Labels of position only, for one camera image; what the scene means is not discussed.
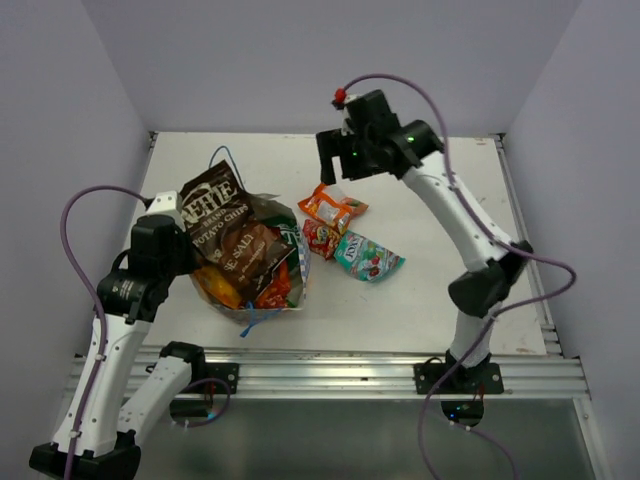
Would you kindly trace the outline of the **orange silver snack packet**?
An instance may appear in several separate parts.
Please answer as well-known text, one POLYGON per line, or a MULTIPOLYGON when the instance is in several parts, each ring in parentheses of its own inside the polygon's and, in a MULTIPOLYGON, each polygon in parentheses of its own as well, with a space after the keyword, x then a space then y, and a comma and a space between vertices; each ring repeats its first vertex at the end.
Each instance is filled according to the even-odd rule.
POLYGON ((297 203, 300 210, 343 235, 351 221, 363 215, 369 205, 349 197, 337 185, 320 183, 312 194, 297 203))

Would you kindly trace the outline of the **yellow orange snack bag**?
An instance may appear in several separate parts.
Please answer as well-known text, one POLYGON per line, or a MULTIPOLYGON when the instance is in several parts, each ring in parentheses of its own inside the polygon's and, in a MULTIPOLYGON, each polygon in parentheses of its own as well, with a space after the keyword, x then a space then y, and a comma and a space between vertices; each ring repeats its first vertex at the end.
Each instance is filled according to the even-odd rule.
POLYGON ((242 297, 213 265, 205 265, 194 272, 195 279, 204 292, 230 309, 239 309, 242 297))

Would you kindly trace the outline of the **brown Kettle sea salt bag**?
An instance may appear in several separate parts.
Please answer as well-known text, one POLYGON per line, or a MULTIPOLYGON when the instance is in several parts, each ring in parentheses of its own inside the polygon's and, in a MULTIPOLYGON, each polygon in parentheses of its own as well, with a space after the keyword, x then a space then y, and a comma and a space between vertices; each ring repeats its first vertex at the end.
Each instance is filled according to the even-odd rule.
POLYGON ((293 246, 257 219, 250 194, 226 161, 187 182, 180 195, 183 222, 203 258, 199 272, 219 272, 238 298, 236 308, 255 301, 293 246))

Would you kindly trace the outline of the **small red snack packet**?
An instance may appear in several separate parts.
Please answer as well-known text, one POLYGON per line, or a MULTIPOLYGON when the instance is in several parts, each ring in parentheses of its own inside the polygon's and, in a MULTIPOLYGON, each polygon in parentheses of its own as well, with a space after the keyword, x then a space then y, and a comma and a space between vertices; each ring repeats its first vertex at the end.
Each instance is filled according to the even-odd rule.
POLYGON ((334 253, 342 238, 335 229, 314 219, 305 220, 303 235, 309 249, 325 260, 330 260, 334 257, 334 253))

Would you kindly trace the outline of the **white patterned paper bag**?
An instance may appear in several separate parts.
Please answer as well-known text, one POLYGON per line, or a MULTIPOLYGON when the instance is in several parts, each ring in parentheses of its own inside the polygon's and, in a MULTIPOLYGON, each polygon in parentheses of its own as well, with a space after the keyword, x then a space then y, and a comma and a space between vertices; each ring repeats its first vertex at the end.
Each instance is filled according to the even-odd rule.
POLYGON ((291 208, 247 191, 231 150, 184 184, 182 218, 196 251, 190 274, 201 298, 243 326, 243 337, 283 311, 303 307, 310 250, 291 208))

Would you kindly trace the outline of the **teal Foxy candy bag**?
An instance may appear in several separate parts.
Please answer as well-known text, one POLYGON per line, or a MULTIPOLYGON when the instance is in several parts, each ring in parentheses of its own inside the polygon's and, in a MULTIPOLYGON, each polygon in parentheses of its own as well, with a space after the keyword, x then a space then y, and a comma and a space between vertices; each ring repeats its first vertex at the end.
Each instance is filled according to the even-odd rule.
POLYGON ((351 277, 363 282, 385 279, 405 262, 404 257, 351 230, 343 235, 334 259, 351 277))

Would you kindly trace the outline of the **red Doritos chips bag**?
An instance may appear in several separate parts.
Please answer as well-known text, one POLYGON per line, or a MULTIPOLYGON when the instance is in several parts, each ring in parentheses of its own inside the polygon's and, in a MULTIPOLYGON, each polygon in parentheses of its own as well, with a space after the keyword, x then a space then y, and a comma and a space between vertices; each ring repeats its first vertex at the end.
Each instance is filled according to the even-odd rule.
POLYGON ((289 306, 288 295, 291 292, 289 268, 281 263, 274 272, 273 279, 267 288, 252 303, 257 309, 279 309, 289 306))

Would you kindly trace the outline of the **dark green Kettle chips bag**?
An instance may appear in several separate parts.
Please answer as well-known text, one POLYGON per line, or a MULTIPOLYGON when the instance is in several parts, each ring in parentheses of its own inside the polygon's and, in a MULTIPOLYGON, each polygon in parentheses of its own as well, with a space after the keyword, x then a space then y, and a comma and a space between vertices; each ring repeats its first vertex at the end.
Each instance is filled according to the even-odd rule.
POLYGON ((298 246, 299 229, 298 223, 294 218, 285 215, 275 215, 266 218, 262 223, 277 233, 284 242, 293 247, 298 246))

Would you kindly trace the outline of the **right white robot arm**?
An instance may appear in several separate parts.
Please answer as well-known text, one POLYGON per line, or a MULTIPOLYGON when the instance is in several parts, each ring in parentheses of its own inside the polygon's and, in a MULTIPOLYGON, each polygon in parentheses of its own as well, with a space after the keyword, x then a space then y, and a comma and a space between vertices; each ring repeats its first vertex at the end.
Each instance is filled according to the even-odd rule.
POLYGON ((339 89, 332 104, 343 120, 316 136, 322 183, 396 177, 428 207, 463 261, 465 272, 448 286, 458 314, 445 379, 454 391, 468 392, 490 359, 490 319, 527 264, 518 253, 533 249, 493 225, 477 201, 462 203, 459 197, 468 190, 446 167, 444 144, 425 121, 401 124, 381 90, 358 96, 339 89))

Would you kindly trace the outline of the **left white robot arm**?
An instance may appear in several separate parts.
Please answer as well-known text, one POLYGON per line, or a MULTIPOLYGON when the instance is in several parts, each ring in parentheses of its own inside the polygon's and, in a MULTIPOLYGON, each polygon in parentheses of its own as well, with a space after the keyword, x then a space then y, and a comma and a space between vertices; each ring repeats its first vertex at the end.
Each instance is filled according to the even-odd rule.
POLYGON ((54 438, 33 448, 30 468, 53 479, 132 479, 147 434, 182 390, 208 379, 201 347, 172 341, 131 397, 125 390, 138 351, 173 280, 195 265, 191 243, 166 214, 140 217, 97 295, 100 314, 69 410, 54 438))

